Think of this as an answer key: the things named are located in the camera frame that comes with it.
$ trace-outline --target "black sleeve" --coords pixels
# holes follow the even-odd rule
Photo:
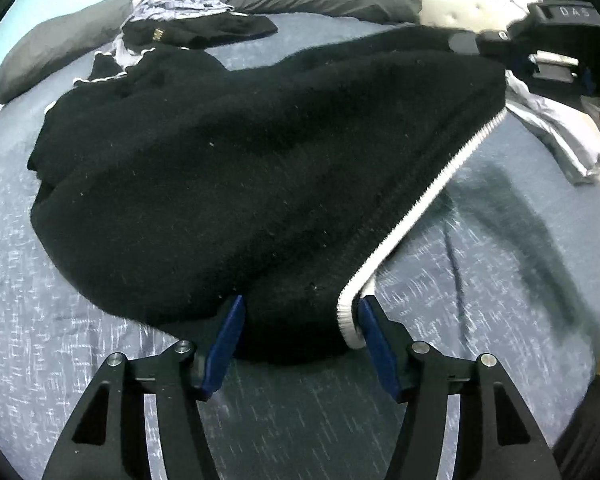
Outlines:
[[[554,447],[554,457],[564,480],[600,480],[600,376]]]
[[[239,16],[230,12],[168,22],[138,20],[126,23],[122,28],[123,39],[128,46],[159,42],[187,48],[209,48],[255,40],[277,31],[276,25],[266,16]]]

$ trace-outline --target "black clothing pile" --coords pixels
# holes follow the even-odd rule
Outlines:
[[[159,45],[78,82],[30,156],[33,227],[106,312],[186,339],[242,294],[238,357],[343,352],[340,291],[504,107],[504,68],[448,35],[401,27],[234,72]],[[118,70],[98,56],[92,78]]]

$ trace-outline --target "black sweater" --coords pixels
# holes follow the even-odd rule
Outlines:
[[[78,83],[29,160],[33,227],[107,312],[189,338],[239,293],[239,356],[342,352],[340,292],[504,106],[503,67],[447,36],[397,28],[235,72],[161,46]]]

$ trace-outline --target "pillowcase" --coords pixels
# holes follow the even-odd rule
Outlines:
[[[240,12],[314,12],[375,23],[417,23],[421,0],[222,0]],[[0,65],[0,103],[15,99],[83,54],[113,40],[132,0],[104,0],[36,25]]]

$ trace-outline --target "bed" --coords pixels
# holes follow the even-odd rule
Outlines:
[[[392,26],[305,12],[270,19],[276,35],[209,52],[239,70]],[[108,354],[148,356],[174,341],[77,294],[30,225],[38,182],[26,161],[45,107],[92,63],[84,54],[0,112],[0,448],[24,480],[42,476]],[[553,444],[600,357],[600,184],[570,184],[507,116],[382,264],[375,288],[389,318],[441,352],[495,354]],[[350,351],[297,367],[233,362],[200,412],[222,478],[366,479],[384,475],[404,407],[384,394],[366,352]],[[452,399],[440,479],[451,478],[457,416]],[[146,432],[152,473],[164,479],[149,398]]]

